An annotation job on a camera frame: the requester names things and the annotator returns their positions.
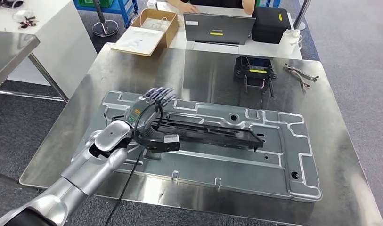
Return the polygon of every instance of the person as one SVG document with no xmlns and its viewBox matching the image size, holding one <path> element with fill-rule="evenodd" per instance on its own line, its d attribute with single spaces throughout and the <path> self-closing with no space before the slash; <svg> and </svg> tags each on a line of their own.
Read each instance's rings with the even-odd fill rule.
<svg viewBox="0 0 383 226">
<path fill-rule="evenodd" d="M 181 13 L 200 13 L 194 5 L 217 6 L 227 8 L 242 8 L 251 15 L 255 9 L 255 0 L 167 0 L 169 4 L 180 10 Z"/>
</svg>

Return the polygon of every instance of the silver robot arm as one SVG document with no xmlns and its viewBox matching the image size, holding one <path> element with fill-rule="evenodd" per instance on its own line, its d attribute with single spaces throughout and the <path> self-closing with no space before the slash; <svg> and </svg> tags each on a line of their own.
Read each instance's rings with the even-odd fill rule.
<svg viewBox="0 0 383 226">
<path fill-rule="evenodd" d="M 61 178 L 35 199 L 0 218 L 0 226 L 64 225 L 79 205 L 126 161 L 127 146 L 133 139 L 148 151 L 177 151 L 180 146 L 177 135 L 153 131 L 154 137 L 162 137 L 160 141 L 149 137 L 151 132 L 146 133 L 152 130 L 158 109 L 162 110 L 174 98 L 166 97 L 171 91 L 151 89 L 126 112 L 124 121 L 115 120 L 104 130 L 93 132 Z"/>
</svg>

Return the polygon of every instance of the metal pole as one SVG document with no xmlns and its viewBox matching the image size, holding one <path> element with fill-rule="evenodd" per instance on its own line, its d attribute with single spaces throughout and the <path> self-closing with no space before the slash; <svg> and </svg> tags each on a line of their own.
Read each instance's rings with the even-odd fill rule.
<svg viewBox="0 0 383 226">
<path fill-rule="evenodd" d="M 57 85 L 57 83 L 51 77 L 49 72 L 43 67 L 43 65 L 41 65 L 40 61 L 36 58 L 36 56 L 33 53 L 31 53 L 29 54 L 28 58 L 34 64 L 37 70 L 39 70 L 39 72 L 43 75 L 43 77 L 49 82 L 49 84 L 58 92 L 58 94 L 61 96 L 64 102 L 68 103 L 69 98 L 62 91 L 62 89 Z"/>
<path fill-rule="evenodd" d="M 5 90 L 0 90 L 0 94 L 15 96 L 15 97 L 29 97 L 29 98 L 36 98 L 36 99 L 43 99 L 43 100 L 64 101 L 60 97 L 52 97 L 52 96 L 29 94 L 29 93 L 14 92 L 14 91 L 5 91 Z"/>
<path fill-rule="evenodd" d="M 119 30 L 118 23 L 113 20 L 105 20 L 98 0 L 93 0 L 93 4 L 100 19 L 100 22 L 93 25 L 94 34 L 99 37 L 108 37 L 115 34 Z"/>
<path fill-rule="evenodd" d="M 105 23 L 105 17 L 103 11 L 101 11 L 100 3 L 98 0 L 93 0 L 94 8 L 96 9 L 98 18 L 100 19 L 101 25 L 103 27 L 103 31 L 105 34 L 108 34 L 108 28 Z"/>
<path fill-rule="evenodd" d="M 305 0 L 302 7 L 301 7 L 301 10 L 297 16 L 297 18 L 295 19 L 295 22 L 294 22 L 294 29 L 298 29 L 300 24 L 301 24 L 301 21 L 302 21 L 302 18 L 305 16 L 305 13 L 306 13 L 306 10 L 308 9 L 308 6 L 310 4 L 310 1 L 311 0 Z"/>
</svg>

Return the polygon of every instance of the laptop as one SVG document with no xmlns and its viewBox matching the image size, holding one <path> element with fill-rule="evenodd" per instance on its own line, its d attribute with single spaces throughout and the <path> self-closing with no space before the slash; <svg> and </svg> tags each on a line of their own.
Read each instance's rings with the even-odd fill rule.
<svg viewBox="0 0 383 226">
<path fill-rule="evenodd" d="M 184 13 L 188 41 L 245 45 L 255 18 Z"/>
</svg>

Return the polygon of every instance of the aluminum tray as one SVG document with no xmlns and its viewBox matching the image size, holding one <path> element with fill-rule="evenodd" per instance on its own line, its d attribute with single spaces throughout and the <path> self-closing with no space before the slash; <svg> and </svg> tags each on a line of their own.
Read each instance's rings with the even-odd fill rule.
<svg viewBox="0 0 383 226">
<path fill-rule="evenodd" d="M 109 92 L 75 154 L 82 150 L 93 131 L 103 129 L 112 116 L 123 115 L 139 96 Z M 264 141 L 263 148 L 254 152 L 181 141 L 180 151 L 163 153 L 156 159 L 142 158 L 137 174 L 304 202 L 321 199 L 308 131 L 301 115 L 182 100 L 171 101 L 164 111 L 164 117 L 170 115 L 173 120 L 249 128 Z M 140 149 L 129 153 L 119 171 L 131 171 Z"/>
</svg>

